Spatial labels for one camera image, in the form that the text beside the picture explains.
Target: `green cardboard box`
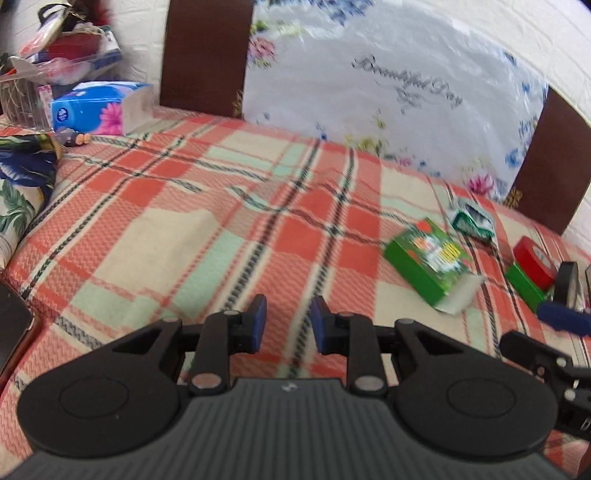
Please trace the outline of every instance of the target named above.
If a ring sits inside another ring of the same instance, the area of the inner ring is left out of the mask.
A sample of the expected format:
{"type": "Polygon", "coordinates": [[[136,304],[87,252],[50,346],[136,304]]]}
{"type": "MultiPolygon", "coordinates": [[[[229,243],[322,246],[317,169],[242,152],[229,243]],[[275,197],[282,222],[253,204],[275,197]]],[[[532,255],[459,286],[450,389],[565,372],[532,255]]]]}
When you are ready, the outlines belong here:
{"type": "Polygon", "coordinates": [[[540,302],[546,300],[546,294],[533,283],[521,267],[514,262],[505,273],[505,278],[513,285],[519,296],[527,303],[532,312],[536,313],[540,302]]]}
{"type": "Polygon", "coordinates": [[[470,255],[429,218],[393,238],[384,257],[429,305],[452,315],[471,304],[484,280],[470,272],[470,255]]]}

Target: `blue tissue box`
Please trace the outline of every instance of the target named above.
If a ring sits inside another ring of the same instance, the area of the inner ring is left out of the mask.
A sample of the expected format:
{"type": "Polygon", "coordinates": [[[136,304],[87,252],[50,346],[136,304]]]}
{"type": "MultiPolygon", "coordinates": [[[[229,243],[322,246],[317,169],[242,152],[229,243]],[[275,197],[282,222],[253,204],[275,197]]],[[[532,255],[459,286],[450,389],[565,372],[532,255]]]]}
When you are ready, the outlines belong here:
{"type": "Polygon", "coordinates": [[[152,86],[137,82],[85,82],[51,103],[54,130],[126,135],[153,119],[152,86]]]}

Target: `ribbed black plate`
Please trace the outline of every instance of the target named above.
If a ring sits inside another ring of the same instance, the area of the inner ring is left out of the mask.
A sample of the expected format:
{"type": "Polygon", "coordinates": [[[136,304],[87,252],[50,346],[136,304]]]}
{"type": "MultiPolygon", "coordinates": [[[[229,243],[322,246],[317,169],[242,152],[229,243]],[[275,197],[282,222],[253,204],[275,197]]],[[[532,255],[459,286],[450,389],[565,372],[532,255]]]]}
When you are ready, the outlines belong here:
{"type": "Polygon", "coordinates": [[[36,453],[7,480],[566,480],[539,454],[501,463],[421,445],[338,380],[239,380],[193,400],[168,433],[105,460],[36,453]]]}

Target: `red roll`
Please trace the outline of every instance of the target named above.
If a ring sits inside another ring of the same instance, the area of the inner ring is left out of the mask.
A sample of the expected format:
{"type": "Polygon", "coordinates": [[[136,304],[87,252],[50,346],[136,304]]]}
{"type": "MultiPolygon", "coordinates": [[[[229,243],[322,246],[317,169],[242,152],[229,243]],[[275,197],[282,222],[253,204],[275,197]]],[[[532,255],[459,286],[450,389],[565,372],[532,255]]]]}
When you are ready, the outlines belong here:
{"type": "Polygon", "coordinates": [[[513,249],[515,261],[538,287],[547,291],[554,283],[558,271],[548,255],[531,238],[521,237],[513,249]]]}

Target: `black phone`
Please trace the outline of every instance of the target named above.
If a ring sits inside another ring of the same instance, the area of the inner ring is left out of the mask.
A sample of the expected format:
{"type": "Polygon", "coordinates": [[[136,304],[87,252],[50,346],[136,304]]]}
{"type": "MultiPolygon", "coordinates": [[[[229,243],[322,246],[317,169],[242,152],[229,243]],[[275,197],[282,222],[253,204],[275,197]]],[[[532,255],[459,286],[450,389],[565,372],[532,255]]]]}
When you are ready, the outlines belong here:
{"type": "Polygon", "coordinates": [[[34,309],[0,281],[0,393],[40,329],[34,309]]]}

